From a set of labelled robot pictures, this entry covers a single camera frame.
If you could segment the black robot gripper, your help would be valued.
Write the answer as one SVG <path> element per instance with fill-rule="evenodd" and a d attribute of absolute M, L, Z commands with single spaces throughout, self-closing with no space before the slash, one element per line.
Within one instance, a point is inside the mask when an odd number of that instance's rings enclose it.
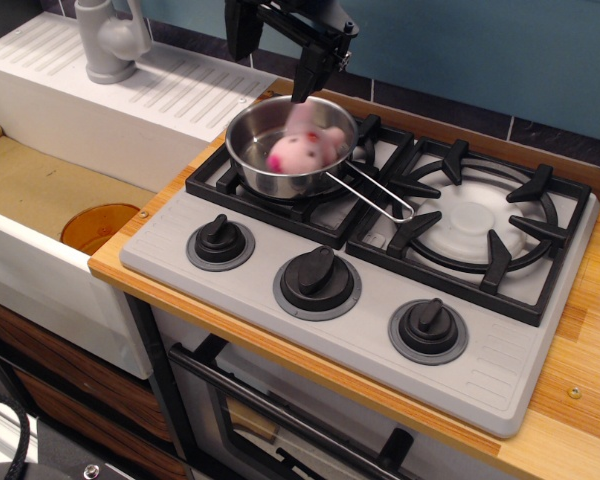
<path fill-rule="evenodd" d="M 357 24 L 338 1 L 227 0 L 224 8 L 227 46 L 241 61 L 258 47 L 264 25 L 304 47 L 296 66 L 291 101 L 304 103 L 324 88 L 334 72 L 346 69 Z"/>

